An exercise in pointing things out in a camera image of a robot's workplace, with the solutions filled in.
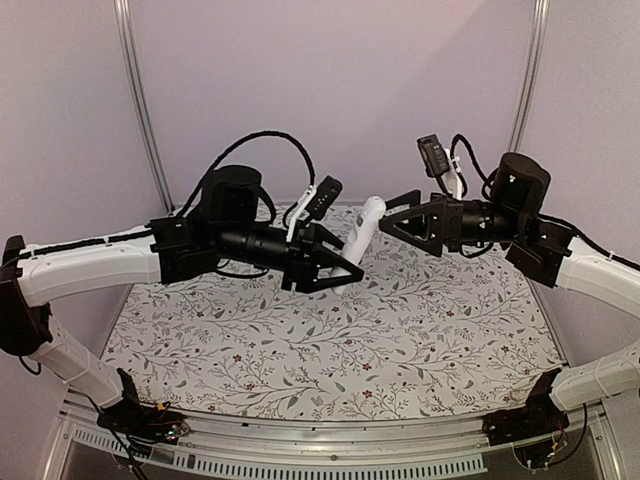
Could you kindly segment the white remote control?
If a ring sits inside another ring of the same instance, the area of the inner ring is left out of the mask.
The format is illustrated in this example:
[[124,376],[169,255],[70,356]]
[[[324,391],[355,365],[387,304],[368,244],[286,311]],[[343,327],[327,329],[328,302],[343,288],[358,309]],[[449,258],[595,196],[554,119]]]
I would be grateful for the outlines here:
[[358,266],[378,230],[380,219],[386,211],[385,201],[378,196],[369,197],[356,215],[342,248],[341,256]]

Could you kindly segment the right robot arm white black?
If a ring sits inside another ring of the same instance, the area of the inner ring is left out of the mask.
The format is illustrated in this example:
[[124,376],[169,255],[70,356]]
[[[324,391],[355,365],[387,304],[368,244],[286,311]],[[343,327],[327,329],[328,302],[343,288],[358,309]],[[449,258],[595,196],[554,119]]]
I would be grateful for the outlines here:
[[486,200],[434,194],[423,203],[419,191],[412,191],[392,200],[398,211],[379,228],[433,256],[499,244],[526,278],[638,316],[638,264],[596,245],[570,222],[542,214],[550,181],[536,161],[507,152],[488,178]]

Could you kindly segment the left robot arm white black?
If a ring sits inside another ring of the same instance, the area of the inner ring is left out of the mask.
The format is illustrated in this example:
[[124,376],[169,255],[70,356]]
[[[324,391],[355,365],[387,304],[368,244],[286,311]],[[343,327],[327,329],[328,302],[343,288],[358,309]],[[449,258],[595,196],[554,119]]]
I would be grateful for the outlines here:
[[342,185],[333,177],[311,183],[286,228],[259,219],[274,209],[254,168],[230,165],[206,173],[176,214],[121,233],[59,245],[9,238],[1,268],[1,348],[29,358],[87,395],[128,434],[148,426],[136,387],[124,371],[99,360],[52,313],[54,301],[134,285],[170,285],[220,273],[225,261],[259,272],[278,271],[286,291],[315,293],[361,280],[343,258],[341,240],[322,218]]

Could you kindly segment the front aluminium rail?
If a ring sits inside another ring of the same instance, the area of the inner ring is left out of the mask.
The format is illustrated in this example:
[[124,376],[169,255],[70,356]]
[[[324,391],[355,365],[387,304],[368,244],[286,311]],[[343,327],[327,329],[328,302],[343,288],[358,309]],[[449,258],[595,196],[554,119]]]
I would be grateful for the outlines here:
[[147,479],[625,479],[604,408],[570,413],[557,456],[533,468],[553,435],[490,444],[479,415],[309,422],[189,412],[191,431],[140,458]]

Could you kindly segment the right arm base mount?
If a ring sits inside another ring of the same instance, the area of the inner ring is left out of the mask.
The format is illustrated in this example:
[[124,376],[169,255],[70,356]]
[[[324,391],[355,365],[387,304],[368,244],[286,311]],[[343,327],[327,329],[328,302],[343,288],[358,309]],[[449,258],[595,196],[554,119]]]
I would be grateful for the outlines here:
[[482,417],[482,431],[491,446],[530,440],[538,436],[547,439],[538,444],[517,447],[516,459],[528,469],[545,468],[555,457],[557,441],[552,433],[562,433],[569,426],[567,414],[551,400],[551,386],[561,369],[543,373],[521,407],[500,409]]

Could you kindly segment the right aluminium frame post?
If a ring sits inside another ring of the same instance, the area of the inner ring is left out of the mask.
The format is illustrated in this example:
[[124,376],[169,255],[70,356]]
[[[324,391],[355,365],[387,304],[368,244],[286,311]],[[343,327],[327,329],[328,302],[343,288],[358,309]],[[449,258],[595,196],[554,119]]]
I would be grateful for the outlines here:
[[524,140],[527,122],[533,105],[536,81],[544,50],[549,16],[549,0],[535,0],[525,69],[516,112],[509,139],[508,151],[519,151]]

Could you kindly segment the aluminium frame post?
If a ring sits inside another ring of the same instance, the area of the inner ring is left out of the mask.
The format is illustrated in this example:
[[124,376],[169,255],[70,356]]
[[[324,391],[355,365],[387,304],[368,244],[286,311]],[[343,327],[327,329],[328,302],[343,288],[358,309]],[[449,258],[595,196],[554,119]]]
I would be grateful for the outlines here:
[[516,112],[509,139],[508,151],[519,151],[524,140],[527,122],[533,105],[536,81],[544,50],[549,16],[549,0],[535,0],[525,69]]
[[114,10],[134,112],[138,122],[141,140],[145,149],[151,176],[161,205],[166,211],[171,212],[174,208],[174,202],[170,193],[164,166],[161,161],[159,147],[155,138],[155,132],[144,91],[144,84],[136,50],[130,2],[126,0],[115,0]]

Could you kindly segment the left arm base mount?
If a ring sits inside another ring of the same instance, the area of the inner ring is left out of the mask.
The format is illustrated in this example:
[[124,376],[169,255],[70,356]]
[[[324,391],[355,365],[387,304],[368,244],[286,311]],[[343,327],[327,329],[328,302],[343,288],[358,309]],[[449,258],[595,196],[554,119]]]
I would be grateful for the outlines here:
[[132,377],[117,368],[122,382],[121,399],[113,406],[100,408],[97,425],[124,434],[135,443],[175,445],[190,432],[186,417],[173,411],[170,402],[155,406],[140,402]]

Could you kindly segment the left aluminium frame post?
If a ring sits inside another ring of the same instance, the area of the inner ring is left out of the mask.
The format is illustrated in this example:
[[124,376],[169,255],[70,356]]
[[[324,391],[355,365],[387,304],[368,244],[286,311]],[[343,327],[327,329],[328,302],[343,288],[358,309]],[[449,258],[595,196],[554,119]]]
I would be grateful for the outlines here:
[[114,10],[134,112],[138,122],[141,140],[145,149],[151,176],[161,205],[166,211],[171,212],[174,208],[174,202],[170,193],[164,166],[161,161],[159,147],[155,138],[155,132],[144,91],[144,84],[136,50],[130,2],[126,0],[115,0]]

